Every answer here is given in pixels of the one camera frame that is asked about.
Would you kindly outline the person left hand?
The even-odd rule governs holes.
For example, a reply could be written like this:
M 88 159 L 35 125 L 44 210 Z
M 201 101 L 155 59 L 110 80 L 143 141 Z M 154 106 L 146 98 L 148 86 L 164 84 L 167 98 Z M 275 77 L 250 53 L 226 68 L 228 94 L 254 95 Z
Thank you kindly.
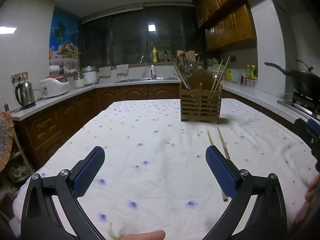
M 126 235 L 122 237 L 121 240 L 164 240 L 165 236 L 165 231 L 156 230 L 153 232 Z

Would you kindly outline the person right hand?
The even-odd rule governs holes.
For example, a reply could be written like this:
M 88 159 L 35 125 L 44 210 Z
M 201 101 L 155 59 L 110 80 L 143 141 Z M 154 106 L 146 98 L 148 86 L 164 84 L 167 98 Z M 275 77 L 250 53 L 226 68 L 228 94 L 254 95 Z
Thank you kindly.
M 290 229 L 290 233 L 296 232 L 298 228 L 306 221 L 308 215 L 311 214 L 311 211 L 315 207 L 317 200 L 319 200 L 319 174 L 315 176 L 309 185 L 304 199 L 305 203 L 299 213 L 296 215 L 296 218 Z

